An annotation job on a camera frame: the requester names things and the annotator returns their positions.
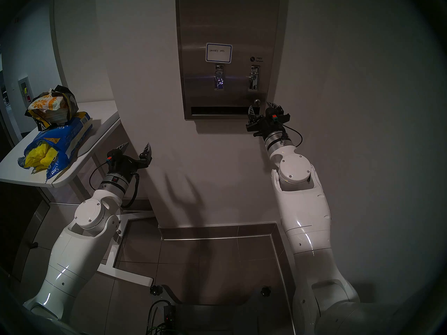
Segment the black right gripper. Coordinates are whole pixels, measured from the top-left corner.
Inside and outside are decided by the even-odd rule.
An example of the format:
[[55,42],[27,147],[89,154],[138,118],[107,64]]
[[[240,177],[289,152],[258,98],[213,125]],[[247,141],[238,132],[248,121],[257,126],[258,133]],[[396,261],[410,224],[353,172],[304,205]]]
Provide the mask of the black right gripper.
[[258,107],[249,106],[246,130],[254,131],[254,137],[262,136],[264,139],[274,132],[281,132],[282,137],[285,137],[283,123],[290,121],[290,114],[285,114],[283,108],[275,103],[267,101],[266,105],[266,117],[256,114],[255,109]]

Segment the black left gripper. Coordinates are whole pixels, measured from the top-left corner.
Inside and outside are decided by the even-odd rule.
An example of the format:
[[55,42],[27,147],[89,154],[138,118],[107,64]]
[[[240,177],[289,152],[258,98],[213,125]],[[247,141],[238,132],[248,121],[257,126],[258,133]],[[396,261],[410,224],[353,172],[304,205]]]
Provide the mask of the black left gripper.
[[129,143],[124,143],[108,152],[108,174],[118,174],[122,177],[139,177],[138,169],[147,168],[152,161],[152,149],[147,143],[139,159],[124,155]]

